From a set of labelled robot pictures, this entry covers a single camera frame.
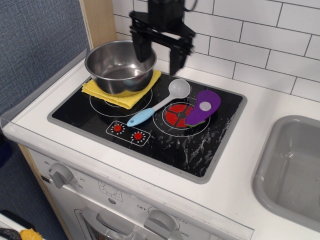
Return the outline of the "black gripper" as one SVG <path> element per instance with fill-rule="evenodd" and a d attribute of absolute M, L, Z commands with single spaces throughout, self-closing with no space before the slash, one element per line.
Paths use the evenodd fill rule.
<path fill-rule="evenodd" d="M 173 76 L 182 69 L 196 35 L 183 22 L 185 12 L 192 10 L 185 7 L 184 0 L 149 0 L 147 12 L 131 11 L 130 32 L 137 59 L 142 63 L 151 56 L 152 43 L 177 47 L 170 50 L 169 74 Z"/>

